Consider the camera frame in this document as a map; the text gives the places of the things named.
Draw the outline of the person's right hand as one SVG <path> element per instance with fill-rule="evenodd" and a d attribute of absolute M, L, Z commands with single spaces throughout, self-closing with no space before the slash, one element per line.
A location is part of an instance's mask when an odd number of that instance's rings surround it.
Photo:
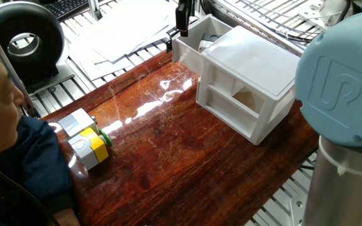
<path fill-rule="evenodd" d="M 66 208 L 54 213 L 53 218 L 60 226 L 80 226 L 80 222 L 72 208 Z"/>

